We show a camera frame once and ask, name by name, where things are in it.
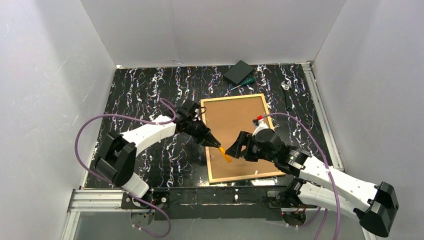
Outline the orange handled screwdriver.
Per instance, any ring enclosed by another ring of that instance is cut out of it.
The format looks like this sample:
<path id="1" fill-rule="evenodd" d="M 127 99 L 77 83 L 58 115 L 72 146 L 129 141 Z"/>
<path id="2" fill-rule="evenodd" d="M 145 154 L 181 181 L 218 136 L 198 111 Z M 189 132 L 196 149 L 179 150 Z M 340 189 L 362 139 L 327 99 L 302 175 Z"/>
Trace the orange handled screwdriver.
<path id="1" fill-rule="evenodd" d="M 218 148 L 218 150 L 220 151 L 220 153 L 222 154 L 222 156 L 224 157 L 224 159 L 225 159 L 228 163 L 231 163 L 231 162 L 232 162 L 231 157 L 230 157 L 229 155 L 227 155 L 227 154 L 226 154 L 226 151 L 225 151 L 225 149 L 224 149 L 222 146 L 220 146 L 220 147 Z"/>

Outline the green picture frame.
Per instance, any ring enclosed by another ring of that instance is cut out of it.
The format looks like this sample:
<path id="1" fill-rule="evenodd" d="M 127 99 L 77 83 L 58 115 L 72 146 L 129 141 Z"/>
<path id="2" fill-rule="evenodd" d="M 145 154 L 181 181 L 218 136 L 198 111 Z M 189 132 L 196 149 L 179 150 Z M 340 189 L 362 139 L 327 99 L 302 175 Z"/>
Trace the green picture frame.
<path id="1" fill-rule="evenodd" d="M 206 108 L 201 116 L 203 122 L 224 150 L 237 140 L 241 131 L 253 133 L 253 120 L 270 112 L 262 93 L 201 99 L 200 104 Z M 283 175 L 272 162 L 266 160 L 250 162 L 242 158 L 226 159 L 214 147 L 206 147 L 205 154 L 210 184 Z"/>

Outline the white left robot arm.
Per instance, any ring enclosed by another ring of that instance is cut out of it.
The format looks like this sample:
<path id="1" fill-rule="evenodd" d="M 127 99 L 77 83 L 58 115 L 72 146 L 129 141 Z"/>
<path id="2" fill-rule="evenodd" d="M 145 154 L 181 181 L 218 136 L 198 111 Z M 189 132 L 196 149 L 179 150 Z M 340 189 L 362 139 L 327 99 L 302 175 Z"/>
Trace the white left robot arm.
<path id="1" fill-rule="evenodd" d="M 150 189 L 148 184 L 134 172 L 136 157 L 150 146 L 179 133 L 191 136 L 204 147 L 220 149 L 221 143 L 211 129 L 201 121 L 204 107 L 192 100 L 181 106 L 173 106 L 166 99 L 161 102 L 168 108 L 166 114 L 153 121 L 123 133 L 109 132 L 102 140 L 94 158 L 94 168 L 116 187 L 135 197 L 142 198 Z"/>

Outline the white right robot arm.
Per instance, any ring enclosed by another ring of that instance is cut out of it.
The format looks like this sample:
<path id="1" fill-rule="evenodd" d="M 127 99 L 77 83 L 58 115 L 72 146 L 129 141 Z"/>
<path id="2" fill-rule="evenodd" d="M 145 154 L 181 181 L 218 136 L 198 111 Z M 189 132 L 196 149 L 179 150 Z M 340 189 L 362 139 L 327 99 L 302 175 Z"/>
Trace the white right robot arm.
<path id="1" fill-rule="evenodd" d="M 339 212 L 358 220 L 368 232 L 387 238 L 399 210 L 394 187 L 359 180 L 332 166 L 326 167 L 314 155 L 286 145 L 270 128 L 241 131 L 225 151 L 233 158 L 249 162 L 266 160 L 285 174 L 295 177 L 292 192 L 299 201 Z"/>

